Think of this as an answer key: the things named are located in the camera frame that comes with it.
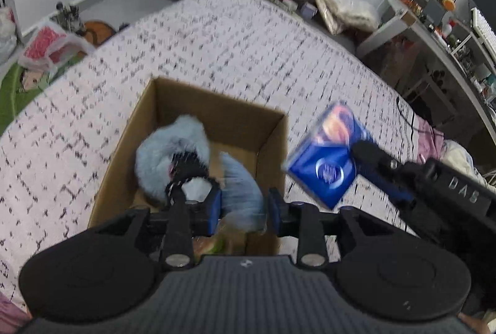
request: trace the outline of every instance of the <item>orange round object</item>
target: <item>orange round object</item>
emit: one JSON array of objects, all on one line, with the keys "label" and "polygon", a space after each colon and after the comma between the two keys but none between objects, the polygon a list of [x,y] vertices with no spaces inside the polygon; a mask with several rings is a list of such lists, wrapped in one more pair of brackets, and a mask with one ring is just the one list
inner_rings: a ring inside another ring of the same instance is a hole
[{"label": "orange round object", "polygon": [[455,2],[453,0],[443,0],[442,5],[447,11],[454,11],[456,8]]}]

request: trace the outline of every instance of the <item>circular logo on package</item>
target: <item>circular logo on package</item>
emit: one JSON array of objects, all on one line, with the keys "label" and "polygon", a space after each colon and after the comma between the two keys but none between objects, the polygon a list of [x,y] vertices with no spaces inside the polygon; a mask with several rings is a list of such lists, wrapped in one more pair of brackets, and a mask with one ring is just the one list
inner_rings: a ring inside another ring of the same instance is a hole
[{"label": "circular logo on package", "polygon": [[331,189],[339,187],[344,180],[343,168],[333,162],[326,162],[324,158],[315,164],[315,173],[317,178],[325,181]]}]

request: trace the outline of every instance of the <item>white desk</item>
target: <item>white desk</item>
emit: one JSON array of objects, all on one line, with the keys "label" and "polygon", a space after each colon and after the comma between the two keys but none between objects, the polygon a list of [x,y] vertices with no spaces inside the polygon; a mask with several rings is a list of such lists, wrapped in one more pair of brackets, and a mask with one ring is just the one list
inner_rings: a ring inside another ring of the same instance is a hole
[{"label": "white desk", "polygon": [[[463,92],[473,104],[493,139],[494,145],[496,145],[496,125],[494,124],[482,97],[480,97],[479,93],[465,75],[465,71],[458,60],[435,41],[435,38],[431,36],[425,26],[420,23],[415,14],[413,14],[405,4],[400,0],[388,0],[388,3],[395,11],[395,16],[356,48],[356,56],[361,59],[371,51],[391,40],[394,36],[410,29],[428,46],[428,48],[430,48],[430,50],[432,50],[434,55],[437,56],[447,70],[453,75],[456,82],[458,82],[458,85],[460,85]],[[487,65],[489,65],[492,72],[496,74],[492,60],[489,59],[487,53],[485,55],[488,57]]]}]

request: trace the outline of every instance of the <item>green mat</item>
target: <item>green mat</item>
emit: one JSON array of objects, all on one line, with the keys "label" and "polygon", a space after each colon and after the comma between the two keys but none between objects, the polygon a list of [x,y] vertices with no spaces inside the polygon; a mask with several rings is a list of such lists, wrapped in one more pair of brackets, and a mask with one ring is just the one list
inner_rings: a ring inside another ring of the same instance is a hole
[{"label": "green mat", "polygon": [[0,136],[16,116],[68,68],[79,63],[84,55],[76,55],[60,67],[49,81],[48,73],[27,70],[15,63],[7,72],[0,87]]}]

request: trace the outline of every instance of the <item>ribbed gray panel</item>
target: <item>ribbed gray panel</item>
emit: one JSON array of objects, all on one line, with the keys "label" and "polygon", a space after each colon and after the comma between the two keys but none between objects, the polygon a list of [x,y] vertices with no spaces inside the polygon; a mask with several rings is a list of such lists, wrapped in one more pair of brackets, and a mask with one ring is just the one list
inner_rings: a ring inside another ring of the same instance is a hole
[{"label": "ribbed gray panel", "polygon": [[422,325],[374,319],[347,304],[322,273],[301,271],[286,256],[248,259],[250,266],[246,257],[207,256],[195,269],[167,275],[145,303],[114,320],[84,327],[39,320],[23,332],[471,333],[454,317]]}]

